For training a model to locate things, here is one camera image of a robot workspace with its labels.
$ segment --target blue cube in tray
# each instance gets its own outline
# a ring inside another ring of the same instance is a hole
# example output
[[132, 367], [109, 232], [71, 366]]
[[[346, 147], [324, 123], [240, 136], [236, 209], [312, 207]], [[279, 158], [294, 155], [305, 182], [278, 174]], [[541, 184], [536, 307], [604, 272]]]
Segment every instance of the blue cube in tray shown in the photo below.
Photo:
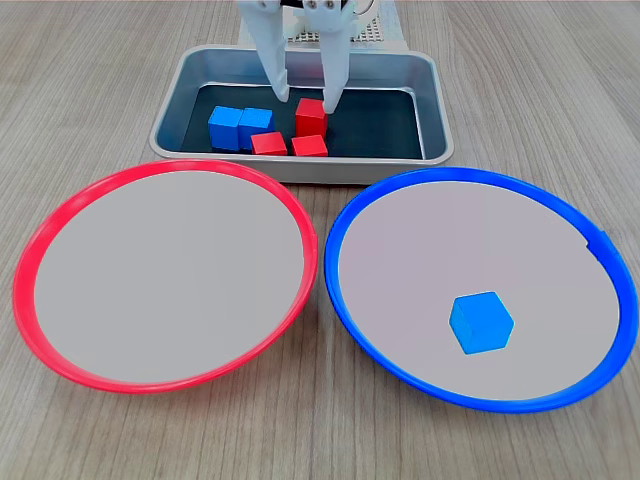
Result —
[[456, 298], [449, 323], [467, 355], [506, 347], [514, 326], [495, 292]]
[[262, 133], [275, 131], [275, 120], [271, 110], [260, 108], [245, 108], [238, 127], [240, 134], [240, 148], [251, 150], [251, 137]]
[[237, 108], [216, 107], [209, 118], [211, 146], [222, 150], [240, 150], [239, 124], [243, 111]]

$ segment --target red cube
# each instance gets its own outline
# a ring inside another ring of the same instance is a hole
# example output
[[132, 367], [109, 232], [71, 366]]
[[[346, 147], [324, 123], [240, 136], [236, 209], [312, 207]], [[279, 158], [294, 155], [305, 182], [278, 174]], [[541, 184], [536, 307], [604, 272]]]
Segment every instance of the red cube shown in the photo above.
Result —
[[324, 111], [322, 100], [302, 98], [296, 110], [296, 137], [320, 135], [325, 138], [329, 117]]
[[329, 155], [327, 146], [321, 135], [296, 137], [291, 140], [296, 157], [326, 157]]
[[280, 132], [253, 135], [251, 145], [254, 155], [287, 155], [287, 145]]

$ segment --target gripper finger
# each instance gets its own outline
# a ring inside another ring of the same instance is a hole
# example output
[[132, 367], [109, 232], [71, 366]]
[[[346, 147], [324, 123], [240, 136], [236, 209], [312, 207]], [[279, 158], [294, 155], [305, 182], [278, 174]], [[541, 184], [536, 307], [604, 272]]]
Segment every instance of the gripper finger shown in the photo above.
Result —
[[280, 0], [236, 0], [260, 62], [278, 100], [289, 100], [284, 23]]
[[351, 27], [355, 19], [353, 2], [308, 0], [305, 15], [320, 35], [320, 57], [324, 73], [324, 109], [334, 113], [349, 80]]

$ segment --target toy block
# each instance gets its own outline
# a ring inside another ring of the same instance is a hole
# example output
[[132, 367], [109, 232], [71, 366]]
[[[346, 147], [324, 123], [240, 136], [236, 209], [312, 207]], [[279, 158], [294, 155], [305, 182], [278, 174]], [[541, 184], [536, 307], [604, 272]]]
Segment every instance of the toy block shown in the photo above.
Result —
[[325, 138], [329, 117], [324, 111], [322, 100], [302, 98], [296, 110], [296, 137], [320, 135]]
[[240, 148], [251, 150], [251, 137], [275, 131], [275, 120], [271, 110], [245, 108], [238, 124]]
[[456, 298], [449, 324], [467, 355], [506, 347], [514, 326], [495, 292]]
[[280, 132], [260, 133], [251, 137], [254, 155], [282, 155], [286, 156], [287, 145]]
[[242, 110], [229, 107], [216, 107], [209, 118], [209, 136], [211, 146], [222, 150], [237, 152], [240, 150], [238, 124]]
[[327, 146], [321, 135], [309, 135], [307, 137], [296, 137], [291, 140], [293, 151], [297, 157], [326, 157], [328, 156]]

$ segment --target wood grain surface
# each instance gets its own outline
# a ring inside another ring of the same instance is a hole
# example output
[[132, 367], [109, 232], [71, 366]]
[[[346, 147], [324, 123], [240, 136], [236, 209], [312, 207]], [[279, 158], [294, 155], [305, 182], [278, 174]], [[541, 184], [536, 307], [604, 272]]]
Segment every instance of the wood grain surface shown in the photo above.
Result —
[[[606, 229], [640, 283], [640, 4], [399, 2], [440, 69], [449, 165], [532, 182]], [[503, 416], [445, 404], [354, 344], [320, 273], [295, 325], [224, 378], [120, 396], [61, 379], [15, 326], [12, 280], [61, 202], [156, 159], [179, 56], [235, 43], [226, 2], [0, 2], [0, 479], [638, 479], [640, 357], [583, 402]], [[359, 190], [291, 187], [321, 248]]]

